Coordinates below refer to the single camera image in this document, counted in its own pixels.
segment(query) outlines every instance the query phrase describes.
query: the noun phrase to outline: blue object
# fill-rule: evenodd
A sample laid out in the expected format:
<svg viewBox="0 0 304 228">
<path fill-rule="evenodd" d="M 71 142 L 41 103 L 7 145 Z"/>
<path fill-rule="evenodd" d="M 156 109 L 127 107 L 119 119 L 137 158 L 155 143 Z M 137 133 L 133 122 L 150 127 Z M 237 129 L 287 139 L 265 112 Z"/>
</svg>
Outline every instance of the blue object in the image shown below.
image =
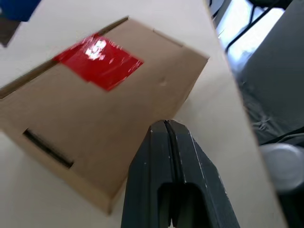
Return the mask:
<svg viewBox="0 0 304 228">
<path fill-rule="evenodd" d="M 10 20 L 28 21 L 41 0 L 0 0 L 2 15 Z"/>
</svg>

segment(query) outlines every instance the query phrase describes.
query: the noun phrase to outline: white table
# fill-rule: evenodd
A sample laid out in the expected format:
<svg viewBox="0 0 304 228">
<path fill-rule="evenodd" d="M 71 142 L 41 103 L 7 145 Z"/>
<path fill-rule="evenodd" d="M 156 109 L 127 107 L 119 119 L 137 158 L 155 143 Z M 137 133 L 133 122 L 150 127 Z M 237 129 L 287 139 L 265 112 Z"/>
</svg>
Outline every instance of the white table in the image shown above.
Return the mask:
<svg viewBox="0 0 304 228">
<path fill-rule="evenodd" d="M 210 56 L 176 119 L 217 166 L 241 227 L 285 227 L 202 0 L 42 0 L 0 50 L 0 87 L 126 15 Z M 123 198 L 105 217 L 1 133 L 0 202 L 5 228 L 118 228 Z"/>
</svg>

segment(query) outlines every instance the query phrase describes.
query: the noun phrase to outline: cardboard box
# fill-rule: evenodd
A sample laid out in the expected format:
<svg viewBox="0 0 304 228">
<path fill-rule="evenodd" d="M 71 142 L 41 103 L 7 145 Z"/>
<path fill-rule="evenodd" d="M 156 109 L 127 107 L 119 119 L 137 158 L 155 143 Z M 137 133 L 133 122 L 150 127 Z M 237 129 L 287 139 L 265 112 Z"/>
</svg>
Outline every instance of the cardboard box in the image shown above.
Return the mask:
<svg viewBox="0 0 304 228">
<path fill-rule="evenodd" d="M 98 35 L 142 64 L 106 91 L 68 63 L 50 60 L 0 91 L 1 128 L 110 213 L 148 127 L 175 116 L 207 59 L 129 18 Z"/>
</svg>

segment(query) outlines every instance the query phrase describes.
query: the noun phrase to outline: black chair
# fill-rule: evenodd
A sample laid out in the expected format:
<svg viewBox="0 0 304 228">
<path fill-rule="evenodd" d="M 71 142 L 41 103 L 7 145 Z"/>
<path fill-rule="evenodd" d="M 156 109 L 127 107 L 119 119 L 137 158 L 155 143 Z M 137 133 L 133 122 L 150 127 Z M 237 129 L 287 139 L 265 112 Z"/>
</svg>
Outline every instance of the black chair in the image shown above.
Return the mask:
<svg viewBox="0 0 304 228">
<path fill-rule="evenodd" d="M 233 45 L 239 38 L 242 37 L 249 29 L 251 29 L 259 20 L 261 20 L 271 9 L 282 8 L 286 9 L 292 0 L 249 0 L 253 6 L 251 9 L 250 20 L 247 27 L 237 35 L 226 47 L 225 52 L 227 53 L 231 45 Z M 256 20 L 253 21 L 253 15 L 256 7 L 267 8 Z"/>
</svg>

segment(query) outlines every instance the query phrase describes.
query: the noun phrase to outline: chair leg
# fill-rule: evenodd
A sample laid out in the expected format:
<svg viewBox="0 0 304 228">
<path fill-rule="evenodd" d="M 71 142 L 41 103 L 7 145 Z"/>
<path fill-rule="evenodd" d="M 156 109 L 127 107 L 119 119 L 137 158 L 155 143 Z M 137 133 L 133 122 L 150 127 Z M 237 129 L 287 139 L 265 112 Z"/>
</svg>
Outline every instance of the chair leg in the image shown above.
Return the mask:
<svg viewBox="0 0 304 228">
<path fill-rule="evenodd" d="M 254 15 L 254 13 L 255 13 L 255 9 L 256 9 L 256 6 L 253 5 L 253 6 L 252 6 L 252 9 L 251 9 L 250 20 L 249 20 L 249 24 L 248 24 L 248 25 L 251 25 L 251 23 L 252 23 L 253 15 Z"/>
<path fill-rule="evenodd" d="M 259 20 L 261 20 L 280 0 L 275 1 L 270 7 L 268 7 L 255 21 L 251 22 L 240 34 L 237 35 L 225 48 L 225 52 L 229 51 L 229 48 L 240 39 L 249 29 L 251 29 Z"/>
</svg>

